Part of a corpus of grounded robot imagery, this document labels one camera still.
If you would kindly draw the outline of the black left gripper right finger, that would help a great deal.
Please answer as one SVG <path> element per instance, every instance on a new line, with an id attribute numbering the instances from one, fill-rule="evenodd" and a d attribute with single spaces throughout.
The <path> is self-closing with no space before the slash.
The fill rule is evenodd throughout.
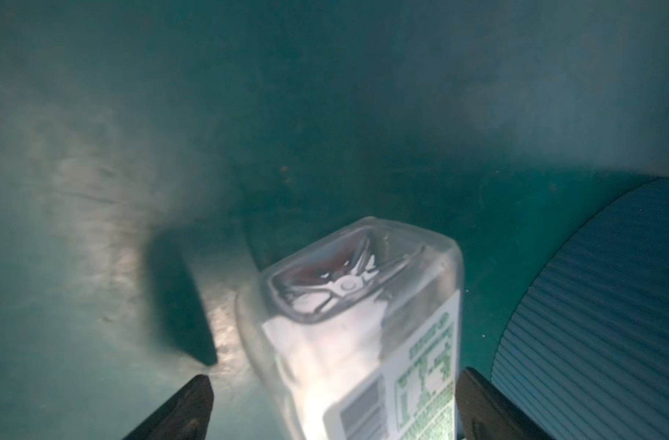
<path id="1" fill-rule="evenodd" d="M 552 439 L 552 436 L 473 368 L 461 371 L 456 385 L 456 402 L 466 439 Z"/>

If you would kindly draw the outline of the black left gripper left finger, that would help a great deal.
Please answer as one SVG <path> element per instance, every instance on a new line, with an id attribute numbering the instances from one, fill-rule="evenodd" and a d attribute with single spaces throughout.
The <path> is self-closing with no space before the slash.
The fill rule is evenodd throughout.
<path id="1" fill-rule="evenodd" d="M 204 440 L 213 410 L 213 387 L 199 374 L 131 431 L 131 440 Z"/>

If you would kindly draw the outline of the square bottle green label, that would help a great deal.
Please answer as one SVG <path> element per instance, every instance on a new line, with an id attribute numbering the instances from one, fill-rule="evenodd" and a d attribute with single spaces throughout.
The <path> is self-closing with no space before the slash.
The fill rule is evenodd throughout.
<path id="1" fill-rule="evenodd" d="M 366 217 L 265 269 L 237 327 L 288 439 L 454 439 L 464 261 Z"/>

